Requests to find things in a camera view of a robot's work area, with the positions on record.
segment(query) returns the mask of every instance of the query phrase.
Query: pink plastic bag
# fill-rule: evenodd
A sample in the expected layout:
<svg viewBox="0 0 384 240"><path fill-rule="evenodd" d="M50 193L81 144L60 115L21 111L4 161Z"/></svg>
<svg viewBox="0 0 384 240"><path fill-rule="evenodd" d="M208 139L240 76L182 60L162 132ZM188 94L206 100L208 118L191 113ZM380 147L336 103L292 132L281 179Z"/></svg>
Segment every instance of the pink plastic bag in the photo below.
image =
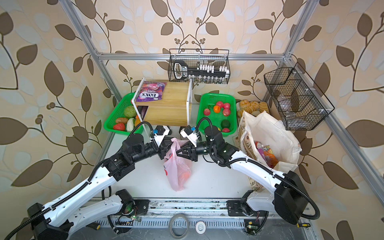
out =
<svg viewBox="0 0 384 240"><path fill-rule="evenodd" d="M167 175L171 188L175 191L183 190L183 184L191 175L191 161L183 157L176 156L176 151L180 149L180 145L186 143L186 140L172 138L172 146L165 155L166 162L164 170Z"/></svg>

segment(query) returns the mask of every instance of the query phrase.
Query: white bottle cap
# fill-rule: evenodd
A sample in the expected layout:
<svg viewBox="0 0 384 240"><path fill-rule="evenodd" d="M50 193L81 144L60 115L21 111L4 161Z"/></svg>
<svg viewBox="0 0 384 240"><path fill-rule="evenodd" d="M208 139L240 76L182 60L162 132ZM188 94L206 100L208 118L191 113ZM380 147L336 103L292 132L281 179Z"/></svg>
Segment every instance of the white bottle cap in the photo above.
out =
<svg viewBox="0 0 384 240"><path fill-rule="evenodd" d="M196 223L196 232L198 234L204 234L205 233L205 230L207 229L207 226L205 225L205 223L203 221L199 221Z"/></svg>

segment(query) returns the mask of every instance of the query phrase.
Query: white table surface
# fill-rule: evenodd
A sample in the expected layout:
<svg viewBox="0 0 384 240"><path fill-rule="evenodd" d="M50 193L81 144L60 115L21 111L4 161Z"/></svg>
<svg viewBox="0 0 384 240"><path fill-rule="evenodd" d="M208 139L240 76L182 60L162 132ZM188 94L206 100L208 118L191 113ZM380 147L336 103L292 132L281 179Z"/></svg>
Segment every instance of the white table surface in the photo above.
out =
<svg viewBox="0 0 384 240"><path fill-rule="evenodd" d="M192 106L190 122L193 126L196 123L198 108L198 105ZM180 138L179 127L171 129L172 136ZM143 135L144 142L149 142L145 131ZM232 137L233 135L228 136L224 140L232 144ZM115 134L106 158L115 154L126 138L125 135ZM185 182L184 189L176 192L169 185L163 164L164 160L158 155L137 162L135 170L112 185L112 193L126 189L133 197L143 198L240 198L251 189L245 174L228 167L219 167L215 163L208 163L199 156L197 162L192 162L191 176Z"/></svg>

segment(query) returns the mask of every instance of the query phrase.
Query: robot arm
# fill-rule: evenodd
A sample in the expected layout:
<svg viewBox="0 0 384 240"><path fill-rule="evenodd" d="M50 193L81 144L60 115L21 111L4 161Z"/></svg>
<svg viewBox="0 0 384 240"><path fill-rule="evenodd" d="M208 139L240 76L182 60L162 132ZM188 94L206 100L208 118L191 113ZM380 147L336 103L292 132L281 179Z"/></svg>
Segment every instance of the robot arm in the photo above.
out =
<svg viewBox="0 0 384 240"><path fill-rule="evenodd" d="M139 123L132 132L142 124L147 124L151 130L151 143L144 144L141 134L130 134L124 140L122 147L113 156L98 163L90 177L77 186L45 205L36 203L28 210L29 220L15 228L5 240L9 240L23 227L31 223L32 231L37 240L66 240L78 229L110 214L129 214L133 208L134 199L121 190L104 201L80 208L93 196L108 186L122 179L135 169L135 163L154 155L164 158L170 149L172 141L166 137L169 133L167 126L157 126L152 129L148 122Z"/></svg>
<svg viewBox="0 0 384 240"><path fill-rule="evenodd" d="M207 120L210 124L204 130L207 141L197 142L197 139L201 139L197 131L202 120ZM263 207L266 209L261 209L260 204L255 201L257 194L247 193L245 196L247 198L246 203L244 203L245 206L242 206L242 209L245 209L243 210L245 214L249 215L247 209L269 211L274 206L275 212L291 224L297 224L300 217L308 219L318 219L320 217L319 208L308 196L303 183L296 173L289 171L285 174L249 158L235 146L226 143L221 132L212 126L208 118L202 118L197 127L191 128L187 126L181 131L181 134L190 141L181 146L176 152L177 156L197 161L198 155L209 154L212 160L219 166L230 167L248 175L274 195L274 198L268 199L267 204L263 204ZM308 203L313 206L315 210L314 215L303 214Z"/></svg>

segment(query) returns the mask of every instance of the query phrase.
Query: green plastic basket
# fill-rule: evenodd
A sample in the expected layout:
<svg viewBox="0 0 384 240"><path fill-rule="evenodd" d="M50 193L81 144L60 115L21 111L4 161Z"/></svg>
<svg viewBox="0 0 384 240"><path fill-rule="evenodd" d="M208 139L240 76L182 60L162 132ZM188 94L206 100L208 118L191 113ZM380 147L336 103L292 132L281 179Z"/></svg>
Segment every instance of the green plastic basket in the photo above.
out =
<svg viewBox="0 0 384 240"><path fill-rule="evenodd" d="M229 116L223 115L223 108L220 109L219 113L215 113L213 111L213 106L217 103L217 101L222 101L223 103L229 103L231 104L230 110L231 114ZM211 114L209 116L205 116L203 114L203 111L205 108L210 106ZM229 127L229 132L222 132L223 137L229 136L233 133L235 133L237 129L237 119L236 119L236 100L233 96L227 95L227 94L220 94L220 93L206 93L201 96L200 99L200 105L199 105L199 112L197 114L197 121L196 124L199 122L199 120L202 117L208 117L212 124L216 127L221 129L221 122L223 120L228 120L231 124ZM204 134L204 129L209 125L207 121L202 121L199 126L199 131Z"/></svg>
<svg viewBox="0 0 384 240"><path fill-rule="evenodd" d="M131 133L131 132L127 132L127 131L115 130L115 129L113 129L113 126L116 124L115 121L116 121L117 118L124 117L124 109L126 107L132 105L131 99L133 98L134 95L135 95L135 93L128 93L127 95L125 95L122 98L122 100L115 107L115 109L112 111L112 113L107 118L107 120L104 122L104 129L105 130L107 130L108 132L115 132L117 134L127 135L127 136ZM143 132L143 126L141 125L139 127L139 129L136 130L135 133L140 133L141 134L142 132Z"/></svg>

